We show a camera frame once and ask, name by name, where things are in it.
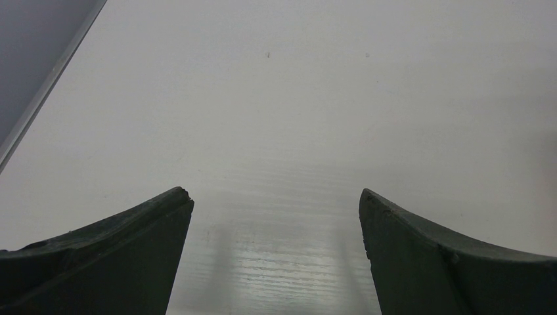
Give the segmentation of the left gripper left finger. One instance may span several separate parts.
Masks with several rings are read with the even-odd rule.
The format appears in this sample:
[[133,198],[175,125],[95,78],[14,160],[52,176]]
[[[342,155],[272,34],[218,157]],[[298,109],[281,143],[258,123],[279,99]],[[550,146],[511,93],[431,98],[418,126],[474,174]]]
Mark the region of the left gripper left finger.
[[194,201],[182,187],[1,251],[2,314],[165,314]]

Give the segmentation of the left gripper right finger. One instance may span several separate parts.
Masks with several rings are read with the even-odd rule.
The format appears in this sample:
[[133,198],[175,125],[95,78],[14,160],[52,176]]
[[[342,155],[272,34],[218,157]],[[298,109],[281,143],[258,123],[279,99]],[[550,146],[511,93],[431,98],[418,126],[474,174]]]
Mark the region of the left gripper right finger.
[[369,189],[359,220],[383,314],[555,314],[556,258],[480,241]]

